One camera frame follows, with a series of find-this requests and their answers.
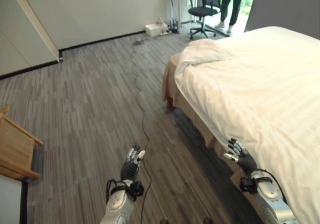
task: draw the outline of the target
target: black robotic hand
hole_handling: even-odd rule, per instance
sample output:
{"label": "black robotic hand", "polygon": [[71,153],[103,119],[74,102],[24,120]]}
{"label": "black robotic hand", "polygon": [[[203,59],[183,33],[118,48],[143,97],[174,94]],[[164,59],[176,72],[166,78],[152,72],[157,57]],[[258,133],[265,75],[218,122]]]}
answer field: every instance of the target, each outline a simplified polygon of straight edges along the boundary
{"label": "black robotic hand", "polygon": [[121,169],[121,174],[120,174],[121,181],[124,181],[124,180],[130,180],[132,182],[136,181],[137,174],[139,171],[139,166],[143,161],[145,154],[146,154],[146,151],[140,150],[140,147],[138,146],[135,146],[130,149]]}
{"label": "black robotic hand", "polygon": [[231,138],[228,140],[228,147],[233,151],[223,154],[223,156],[231,161],[237,163],[245,175],[248,177],[253,171],[257,169],[257,163],[255,159],[250,155],[248,150],[236,139]]}

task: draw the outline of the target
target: bed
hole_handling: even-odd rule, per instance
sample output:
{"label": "bed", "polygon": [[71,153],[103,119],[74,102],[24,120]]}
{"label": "bed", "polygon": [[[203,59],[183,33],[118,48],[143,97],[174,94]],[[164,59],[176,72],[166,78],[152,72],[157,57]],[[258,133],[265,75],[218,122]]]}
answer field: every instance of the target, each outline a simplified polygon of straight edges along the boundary
{"label": "bed", "polygon": [[[230,137],[245,144],[277,177],[298,220],[320,223],[319,40],[265,27],[190,42],[170,59],[162,98],[183,110],[218,156]],[[238,185],[242,171],[225,161]]]}

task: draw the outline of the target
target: office chair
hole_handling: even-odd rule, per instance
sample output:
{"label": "office chair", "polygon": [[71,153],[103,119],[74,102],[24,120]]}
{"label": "office chair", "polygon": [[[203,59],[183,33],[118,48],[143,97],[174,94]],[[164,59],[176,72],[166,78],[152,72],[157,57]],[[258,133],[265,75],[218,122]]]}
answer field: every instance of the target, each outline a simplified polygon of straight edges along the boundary
{"label": "office chair", "polygon": [[196,33],[203,33],[205,37],[208,38],[206,32],[213,33],[213,36],[215,37],[217,33],[214,30],[205,28],[205,17],[216,15],[221,11],[220,0],[202,0],[202,6],[197,7],[194,7],[192,0],[190,0],[190,2],[191,8],[188,10],[188,12],[193,16],[199,17],[200,20],[202,19],[202,24],[200,28],[190,29],[190,39],[192,40],[193,35]]}

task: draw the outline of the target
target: white box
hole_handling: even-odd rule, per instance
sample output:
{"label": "white box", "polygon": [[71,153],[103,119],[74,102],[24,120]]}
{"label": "white box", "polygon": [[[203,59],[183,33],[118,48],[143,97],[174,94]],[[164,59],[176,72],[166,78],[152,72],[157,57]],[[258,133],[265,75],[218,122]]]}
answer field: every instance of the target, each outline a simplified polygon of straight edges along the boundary
{"label": "white box", "polygon": [[161,34],[163,30],[163,25],[162,24],[149,24],[144,26],[145,32],[151,36],[155,37]]}

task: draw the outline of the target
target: robotic arm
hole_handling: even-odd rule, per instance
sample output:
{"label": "robotic arm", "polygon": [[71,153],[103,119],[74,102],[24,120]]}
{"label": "robotic arm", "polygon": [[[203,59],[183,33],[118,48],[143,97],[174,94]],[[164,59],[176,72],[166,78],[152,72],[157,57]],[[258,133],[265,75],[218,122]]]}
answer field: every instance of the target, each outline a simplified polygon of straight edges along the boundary
{"label": "robotic arm", "polygon": [[144,194],[144,187],[137,181],[139,166],[145,156],[139,147],[131,148],[122,166],[120,181],[111,179],[106,185],[105,215],[100,224],[129,224],[137,197]]}
{"label": "robotic arm", "polygon": [[[228,147],[233,153],[229,151],[223,156],[237,163],[244,171],[245,177],[240,180],[240,189],[253,195],[254,200],[262,208],[266,223],[299,224],[287,205],[287,200],[275,177],[266,170],[258,169],[255,159],[239,141],[231,138],[228,142]],[[264,176],[263,172],[270,174],[277,186],[270,177]]]}

